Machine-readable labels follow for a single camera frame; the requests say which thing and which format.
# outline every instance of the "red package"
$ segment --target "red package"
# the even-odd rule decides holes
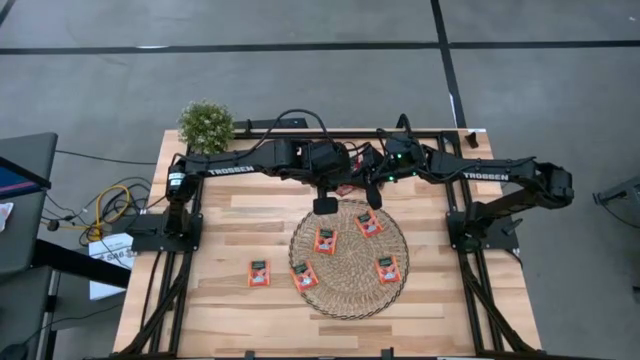
[[[378,259],[378,261],[376,261],[376,271],[382,284],[402,280],[395,256]]]
[[[366,238],[370,238],[373,235],[379,234],[384,230],[376,214],[373,213],[373,210],[369,210],[366,213],[356,216],[356,225],[362,232],[362,235]]]
[[[249,286],[269,286],[271,283],[269,261],[252,261],[249,264]]]
[[[303,292],[318,284],[318,277],[316,277],[316,273],[313,272],[309,261],[294,266],[293,269],[291,269],[291,277],[299,292]]]
[[[316,241],[313,244],[313,250],[315,252],[333,255],[336,252],[337,240],[337,231],[318,228],[316,230]]]

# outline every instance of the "woven placemat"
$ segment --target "woven placemat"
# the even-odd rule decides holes
[[[384,231],[365,238],[355,217],[370,207],[366,202],[340,200],[338,213],[317,216],[310,212],[298,225],[289,247],[291,266],[306,260],[319,284],[302,297],[322,314],[343,320],[363,319],[386,309],[402,292],[409,275],[409,249],[402,231],[383,210],[375,214]],[[313,251],[318,227],[338,231],[333,255]],[[381,284],[375,262],[394,255],[402,281]]]

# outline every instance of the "yellow cable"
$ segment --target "yellow cable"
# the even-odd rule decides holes
[[[101,201],[102,201],[102,197],[104,195],[106,195],[107,193],[113,191],[113,190],[123,190],[126,194],[127,194],[127,204],[125,206],[122,207],[122,209],[120,209],[120,211],[118,211],[117,214],[115,214],[114,216],[112,216],[110,219],[105,219],[104,222],[100,221],[100,205],[101,205]],[[112,223],[116,220],[118,220],[120,217],[122,217],[122,215],[124,215],[124,213],[127,211],[127,209],[129,209],[129,207],[131,206],[131,192],[129,191],[129,189],[124,186],[124,185],[114,185],[111,186],[109,188],[106,188],[105,190],[103,190],[100,195],[98,195],[98,198],[96,199],[96,221],[95,224],[91,224],[91,225],[81,225],[81,226],[65,226],[62,225],[59,228],[60,229],[67,229],[67,230],[89,230],[89,232],[87,233],[87,240],[89,242],[94,242],[94,241],[100,241],[102,240],[103,237],[103,233],[102,233],[102,226],[105,223]],[[48,225],[47,222],[44,221],[40,221],[41,224],[44,225]]]
[[[127,211],[129,206],[131,206],[131,192],[129,192],[129,189],[126,186],[114,185],[102,191],[100,195],[98,195],[98,198],[96,199],[96,223],[90,226],[91,230],[87,234],[87,239],[89,240],[89,242],[102,240],[103,234],[102,234],[102,223],[100,222],[100,203],[104,195],[106,195],[110,191],[118,190],[118,189],[123,190],[127,194],[127,200],[126,200],[127,204],[123,206],[122,209],[118,211],[117,214],[111,217],[111,219],[105,219],[104,222],[110,223],[118,220],[122,215],[124,215],[125,211]]]

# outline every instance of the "wooden tabletop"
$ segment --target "wooden tabletop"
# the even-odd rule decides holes
[[[351,141],[379,146],[374,139]],[[476,149],[462,143],[464,157],[492,158],[487,134],[478,133],[478,142]],[[247,149],[254,143],[234,141],[231,149]],[[423,143],[437,147],[435,141]],[[166,131],[152,202],[164,195],[173,154],[185,151],[177,132]],[[499,183],[470,181],[470,187],[474,200],[486,202],[502,194]],[[458,204],[464,204],[459,186],[455,189]],[[334,320],[304,302],[288,273],[291,236],[311,210],[315,191],[294,180],[262,174],[207,179],[202,202],[205,225],[191,267],[178,355],[244,356],[246,350],[254,350],[257,356],[379,356],[382,348],[389,347],[398,356],[474,354],[458,259],[449,247],[445,225],[445,187],[412,177],[386,184],[382,195],[384,210],[396,220],[409,245],[406,287],[395,303],[371,318]],[[364,193],[347,198],[363,199]],[[162,212],[166,205],[163,201],[152,211]],[[496,305],[522,338],[539,348],[520,265],[502,250],[485,254]],[[263,258],[271,260],[271,286],[247,287],[248,263]],[[114,351],[127,346],[139,330],[154,259],[155,253],[136,259]],[[174,274],[180,261],[176,262]],[[159,264],[148,314],[158,297],[163,258]],[[485,347],[490,348],[485,311],[479,303],[478,309]],[[172,316],[170,312],[164,321],[161,350],[168,347]]]

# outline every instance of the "potted plant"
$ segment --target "potted plant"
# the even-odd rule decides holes
[[[178,119],[180,141],[199,154],[216,154],[227,150],[233,139],[233,115],[224,105],[207,100],[190,102]]]

